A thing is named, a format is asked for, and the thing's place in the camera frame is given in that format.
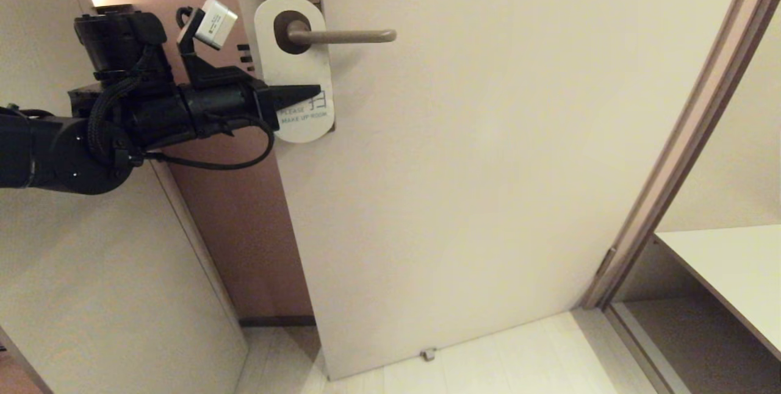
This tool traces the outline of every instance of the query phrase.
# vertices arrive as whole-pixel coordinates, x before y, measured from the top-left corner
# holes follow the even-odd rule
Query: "white door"
[[[577,305],[730,0],[323,0],[337,130],[279,168],[332,378]]]
[[[91,7],[2,0],[0,103],[70,113],[93,82],[73,32]],[[171,200],[148,164],[101,196],[0,190],[0,342],[50,391],[234,391],[247,346]]]

